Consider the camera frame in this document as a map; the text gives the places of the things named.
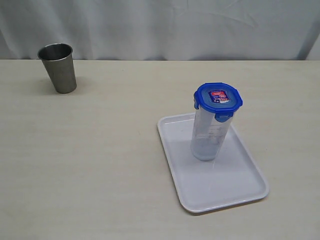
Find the blue snap-lock container lid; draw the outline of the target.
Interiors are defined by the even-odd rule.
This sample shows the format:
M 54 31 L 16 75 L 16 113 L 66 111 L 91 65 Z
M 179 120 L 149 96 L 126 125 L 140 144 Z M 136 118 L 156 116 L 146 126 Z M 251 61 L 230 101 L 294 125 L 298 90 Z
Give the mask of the blue snap-lock container lid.
M 216 121 L 224 123 L 243 105 L 236 88 L 222 82 L 204 83 L 193 94 L 194 108 L 214 114 Z

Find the white backdrop curtain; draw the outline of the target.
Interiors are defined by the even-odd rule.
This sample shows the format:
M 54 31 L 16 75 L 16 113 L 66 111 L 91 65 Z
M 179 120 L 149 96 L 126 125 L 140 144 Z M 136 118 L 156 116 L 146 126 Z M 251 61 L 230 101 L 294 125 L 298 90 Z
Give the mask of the white backdrop curtain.
M 3 0 L 0 57 L 52 43 L 82 60 L 318 60 L 317 0 Z

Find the stainless steel cup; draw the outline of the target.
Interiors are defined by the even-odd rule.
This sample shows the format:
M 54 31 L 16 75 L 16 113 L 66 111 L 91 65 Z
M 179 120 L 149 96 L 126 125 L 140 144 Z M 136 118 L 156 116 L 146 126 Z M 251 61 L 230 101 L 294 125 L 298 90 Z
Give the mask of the stainless steel cup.
M 77 88 L 73 63 L 73 48 L 66 43 L 53 43 L 42 47 L 37 55 L 55 88 L 68 94 Z

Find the white rectangular plastic tray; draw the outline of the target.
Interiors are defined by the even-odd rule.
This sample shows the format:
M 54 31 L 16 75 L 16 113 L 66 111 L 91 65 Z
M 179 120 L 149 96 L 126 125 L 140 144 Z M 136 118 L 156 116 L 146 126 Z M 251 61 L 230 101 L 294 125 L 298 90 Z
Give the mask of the white rectangular plastic tray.
M 257 202 L 270 187 L 237 130 L 229 127 L 217 157 L 201 161 L 191 152 L 195 113 L 161 118 L 157 129 L 181 206 L 203 214 Z

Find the clear tall plastic container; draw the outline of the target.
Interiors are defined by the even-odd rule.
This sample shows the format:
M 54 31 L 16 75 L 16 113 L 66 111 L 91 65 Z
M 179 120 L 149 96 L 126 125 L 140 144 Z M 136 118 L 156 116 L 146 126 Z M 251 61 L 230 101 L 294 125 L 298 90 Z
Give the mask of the clear tall plastic container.
M 225 140 L 233 114 L 209 112 L 202 107 L 195 112 L 190 149 L 201 161 L 214 160 Z

